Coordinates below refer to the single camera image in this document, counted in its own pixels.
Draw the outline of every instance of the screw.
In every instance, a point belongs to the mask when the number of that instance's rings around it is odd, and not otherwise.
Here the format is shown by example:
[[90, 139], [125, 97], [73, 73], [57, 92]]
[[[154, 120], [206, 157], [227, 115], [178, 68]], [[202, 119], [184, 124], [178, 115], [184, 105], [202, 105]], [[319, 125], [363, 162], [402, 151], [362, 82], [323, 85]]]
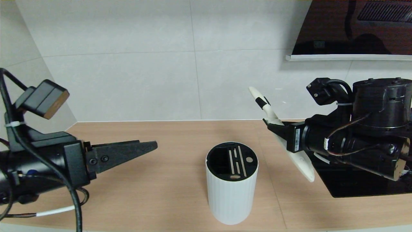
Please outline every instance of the screw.
[[97, 159], [95, 159], [95, 158], [92, 158], [92, 159], [89, 160], [89, 164], [91, 164], [91, 165], [95, 165], [96, 163], [97, 163]]
[[107, 162], [109, 160], [109, 157], [108, 156], [102, 156], [102, 158], [100, 158], [100, 160], [102, 162]]

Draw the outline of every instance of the white tile wall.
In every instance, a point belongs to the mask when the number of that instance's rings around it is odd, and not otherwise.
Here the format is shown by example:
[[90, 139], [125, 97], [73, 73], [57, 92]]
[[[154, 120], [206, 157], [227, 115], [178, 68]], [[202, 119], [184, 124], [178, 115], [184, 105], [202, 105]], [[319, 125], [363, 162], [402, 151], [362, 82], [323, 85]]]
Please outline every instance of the white tile wall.
[[311, 1], [17, 3], [79, 121], [261, 119], [250, 85], [279, 117], [306, 118], [336, 107], [309, 96], [314, 78], [412, 74], [412, 62], [286, 62]]
[[196, 51], [292, 49], [311, 1], [191, 0]]
[[42, 56], [193, 51], [187, 0], [18, 0]]
[[[14, 1], [1, 1], [1, 65], [10, 71], [26, 86], [38, 86], [44, 79], [53, 80], [43, 58], [24, 24], [19, 9]], [[23, 91], [6, 79], [7, 88], [12, 101]], [[0, 100], [0, 136], [7, 138], [4, 129], [4, 104]], [[46, 120], [30, 112], [25, 114], [29, 126], [43, 133], [51, 133], [68, 129], [76, 122], [67, 104], [64, 104], [50, 120]]]
[[353, 61], [346, 81], [352, 85], [356, 81], [369, 78], [402, 77], [412, 79], [410, 61]]
[[40, 53], [14, 1], [0, 1], [0, 64], [2, 67], [39, 58]]
[[306, 91], [317, 77], [345, 79], [350, 61], [287, 62], [287, 50], [196, 52], [202, 119], [262, 118], [251, 97], [254, 86], [280, 118], [306, 118], [330, 113], [336, 106], [318, 106]]
[[44, 59], [78, 121], [200, 119], [194, 52]]

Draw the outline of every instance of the tile grout line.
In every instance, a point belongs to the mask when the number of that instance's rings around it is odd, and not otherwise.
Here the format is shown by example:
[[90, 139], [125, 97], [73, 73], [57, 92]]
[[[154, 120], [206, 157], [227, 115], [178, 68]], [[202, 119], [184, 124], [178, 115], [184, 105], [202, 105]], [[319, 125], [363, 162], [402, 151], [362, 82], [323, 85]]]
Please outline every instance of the tile grout line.
[[287, 225], [286, 225], [286, 221], [285, 221], [285, 216], [283, 215], [282, 208], [281, 208], [281, 204], [280, 204], [279, 199], [278, 199], [278, 195], [276, 194], [275, 186], [273, 185], [272, 176], [270, 175], [269, 166], [267, 165], [267, 159], [266, 159], [266, 157], [265, 157], [265, 154], [263, 153], [262, 144], [260, 143], [260, 136], [259, 136], [259, 133], [258, 133], [258, 129], [256, 128], [256, 125], [255, 125], [255, 124], [253, 125], [253, 127], [254, 127], [254, 129], [255, 129], [255, 134], [256, 134], [257, 140], [258, 140], [258, 142], [259, 142], [260, 152], [261, 152], [261, 154], [263, 155], [263, 157], [265, 158], [265, 166], [266, 166], [266, 169], [267, 169], [269, 178], [270, 178], [270, 183], [272, 184], [272, 189], [273, 189], [273, 191], [275, 192], [275, 197], [276, 197], [276, 201], [278, 202], [279, 210], [280, 210], [281, 215], [282, 215], [283, 224], [285, 225], [285, 228], [288, 229], [288, 227], [287, 227]]
[[348, 69], [348, 72], [346, 73], [346, 76], [345, 76], [345, 80], [344, 80], [344, 81], [346, 81], [346, 79], [348, 78], [349, 72], [351, 71], [352, 63], [353, 63], [353, 60], [351, 61], [351, 64], [349, 65], [349, 69]]
[[43, 58], [43, 57], [40, 56], [40, 57], [36, 57], [36, 58], [33, 58], [33, 59], [28, 59], [28, 60], [25, 60], [25, 61], [22, 61], [22, 62], [19, 62], [19, 63], [7, 65], [7, 66], [5, 66], [5, 67], [6, 67], [6, 68], [7, 68], [7, 67], [11, 67], [11, 66], [14, 66], [14, 65], [22, 64], [22, 63], [24, 63], [24, 62], [32, 61], [32, 60], [39, 59], [39, 58]]
[[45, 57], [67, 57], [67, 56], [82, 56], [82, 55], [108, 55], [108, 54], [140, 54], [140, 53], [174, 53], [174, 52], [221, 52], [221, 51], [278, 51], [278, 50], [290, 50], [288, 48], [278, 48], [278, 49], [224, 49], [224, 50], [198, 50], [198, 51], [156, 51], [156, 52], [102, 52], [102, 53], [86, 53], [86, 54], [66, 54], [66, 55], [52, 55], [52, 56], [41, 56], [38, 58]]
[[200, 102], [199, 74], [198, 74], [198, 72], [197, 72], [196, 47], [195, 47], [195, 45], [194, 45], [194, 30], [193, 30], [192, 4], [191, 4], [191, 1], [190, 1], [190, 0], [189, 0], [189, 8], [190, 8], [190, 20], [191, 20], [191, 23], [192, 23], [194, 64], [195, 64], [195, 67], [196, 67], [197, 94], [198, 94], [198, 98], [199, 98], [200, 120], [202, 120], [202, 106], [201, 106], [201, 102]]

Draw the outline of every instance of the wire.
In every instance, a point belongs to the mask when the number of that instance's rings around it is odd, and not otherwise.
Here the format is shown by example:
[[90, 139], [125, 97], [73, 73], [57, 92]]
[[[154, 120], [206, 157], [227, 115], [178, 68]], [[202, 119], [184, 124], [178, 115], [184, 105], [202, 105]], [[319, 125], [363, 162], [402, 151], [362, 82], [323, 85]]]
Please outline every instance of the wire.
[[329, 84], [342, 85], [345, 88], [346, 92], [348, 93], [349, 101], [352, 103], [355, 100], [351, 87], [348, 85], [348, 83], [344, 82], [343, 80], [331, 79], [331, 80], [326, 81], [325, 84], [326, 85], [329, 85]]
[[[26, 90], [27, 87], [23, 85], [23, 83], [21, 83], [19, 80], [17, 80], [17, 78], [14, 77], [6, 69], [0, 69], [0, 92], [1, 92], [1, 96], [3, 98], [3, 102], [6, 108], [6, 113], [7, 113], [9, 122], [13, 122], [15, 121], [15, 117], [14, 117], [15, 109], [13, 108], [13, 104], [10, 100], [9, 92], [7, 91], [7, 86], [5, 83], [4, 75], [10, 78], [21, 89]], [[11, 127], [11, 129], [14, 133], [14, 136], [16, 137], [17, 142], [20, 143], [20, 145], [26, 151], [28, 151], [30, 154], [32, 154], [34, 157], [40, 160], [48, 168], [52, 169], [58, 175], [58, 177], [62, 179], [62, 181], [64, 182], [64, 184], [66, 185], [67, 189], [70, 192], [70, 195], [73, 200], [73, 205], [75, 207], [76, 231], [81, 232], [82, 231], [82, 209], [80, 207], [79, 196], [77, 195], [77, 192], [73, 188], [73, 185], [70, 183], [69, 179], [66, 177], [66, 175], [64, 175], [64, 173], [60, 170], [60, 168], [56, 164], [52, 163], [50, 160], [43, 157], [41, 154], [37, 152], [37, 149], [30, 143], [30, 141], [28, 141], [28, 139], [22, 135], [22, 133], [20, 132], [19, 126]]]
[[9, 141], [0, 138], [0, 142], [1, 142], [3, 145], [5, 145], [6, 147], [10, 148], [10, 143], [9, 143]]
[[339, 131], [339, 130], [343, 130], [343, 129], [345, 129], [345, 128], [347, 128], [347, 127], [349, 127], [349, 126], [351, 126], [351, 125], [353, 125], [353, 124], [355, 124], [355, 123], [358, 123], [358, 122], [362, 121], [363, 119], [369, 117], [370, 114], [371, 114], [371, 113], [368, 113], [368, 114], [366, 114], [366, 115], [363, 116], [363, 117], [360, 117], [360, 118], [358, 118], [358, 119], [356, 119], [356, 120], [354, 120], [354, 121], [351, 121], [351, 122], [349, 122], [349, 123], [347, 123], [347, 124], [345, 124], [345, 125], [343, 125], [343, 126], [341, 126], [341, 127], [339, 127], [339, 128], [336, 128], [335, 130], [333, 130], [333, 131], [325, 138], [325, 142], [324, 142], [324, 149], [328, 152], [328, 154], [330, 154], [330, 155], [332, 155], [332, 156], [347, 156], [347, 155], [350, 155], [350, 154], [354, 154], [354, 153], [357, 153], [357, 152], [361, 152], [361, 151], [364, 151], [364, 150], [367, 150], [367, 149], [371, 149], [371, 148], [376, 147], [376, 145], [372, 145], [372, 146], [364, 147], [364, 148], [362, 148], [362, 149], [359, 149], [359, 150], [356, 150], [356, 151], [353, 151], [353, 152], [349, 152], [349, 153], [334, 153], [334, 152], [331, 152], [331, 151], [328, 150], [328, 147], [329, 147], [329, 139], [330, 139], [330, 137], [331, 137], [333, 134], [335, 134], [335, 133], [336, 133], [337, 131]]
[[[25, 175], [25, 174], [19, 174], [19, 176], [24, 176], [24, 177], [35, 177], [35, 178], [45, 178], [48, 180], [52, 180], [52, 181], [56, 181], [59, 183], [63, 183], [62, 180], [52, 177], [52, 176], [44, 176], [44, 175]], [[84, 194], [84, 199], [83, 201], [80, 203], [80, 205], [84, 205], [87, 203], [87, 201], [89, 200], [90, 194], [89, 191], [87, 191], [85, 188], [83, 187], [78, 187], [76, 189], [77, 191], [80, 191]], [[74, 206], [67, 206], [67, 207], [62, 207], [62, 208], [58, 208], [58, 209], [53, 209], [53, 210], [49, 210], [49, 211], [43, 211], [43, 212], [37, 212], [37, 213], [21, 213], [21, 214], [7, 214], [5, 217], [6, 218], [33, 218], [33, 217], [42, 217], [42, 216], [47, 216], [47, 215], [52, 215], [52, 214], [56, 214], [56, 213], [63, 213], [63, 212], [67, 212], [70, 210], [75, 209]]]
[[327, 163], [327, 164], [330, 164], [330, 161], [329, 161], [328, 159], [324, 158], [323, 156], [319, 155], [318, 153], [314, 152], [313, 155], [314, 155], [316, 158], [320, 159], [321, 161], [323, 161], [323, 162], [325, 162], [325, 163]]

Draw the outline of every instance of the tabletop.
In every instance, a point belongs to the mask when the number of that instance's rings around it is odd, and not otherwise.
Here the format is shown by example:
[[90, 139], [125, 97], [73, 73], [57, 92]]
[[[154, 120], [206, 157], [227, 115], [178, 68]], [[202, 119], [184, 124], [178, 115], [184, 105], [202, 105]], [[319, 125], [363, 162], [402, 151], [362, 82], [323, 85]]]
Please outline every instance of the tabletop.
[[[412, 224], [412, 195], [333, 198], [318, 175], [310, 183], [260, 120], [77, 123], [68, 130], [92, 144], [154, 141], [153, 152], [103, 172], [86, 189], [84, 229], [95, 231], [320, 231]], [[235, 141], [259, 159], [253, 208], [237, 225], [218, 222], [208, 208], [205, 157]], [[71, 205], [66, 188], [11, 213]], [[5, 223], [74, 229], [74, 212]]]

